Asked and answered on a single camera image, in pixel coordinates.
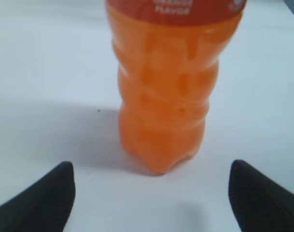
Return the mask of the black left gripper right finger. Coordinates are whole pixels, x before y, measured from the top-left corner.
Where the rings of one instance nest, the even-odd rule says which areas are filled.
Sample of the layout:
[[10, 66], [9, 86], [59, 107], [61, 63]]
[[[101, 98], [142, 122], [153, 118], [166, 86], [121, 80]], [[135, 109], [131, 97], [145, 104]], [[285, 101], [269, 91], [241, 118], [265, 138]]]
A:
[[294, 232], [294, 194], [244, 160], [231, 164], [228, 198], [243, 232]]

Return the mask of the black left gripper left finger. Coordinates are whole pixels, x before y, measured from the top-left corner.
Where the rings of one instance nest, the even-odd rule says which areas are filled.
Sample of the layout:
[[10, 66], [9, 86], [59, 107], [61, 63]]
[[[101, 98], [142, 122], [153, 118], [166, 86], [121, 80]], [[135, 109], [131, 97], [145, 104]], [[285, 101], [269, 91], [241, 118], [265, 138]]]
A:
[[59, 163], [37, 182], [0, 205], [0, 232], [62, 232], [76, 195], [74, 167]]

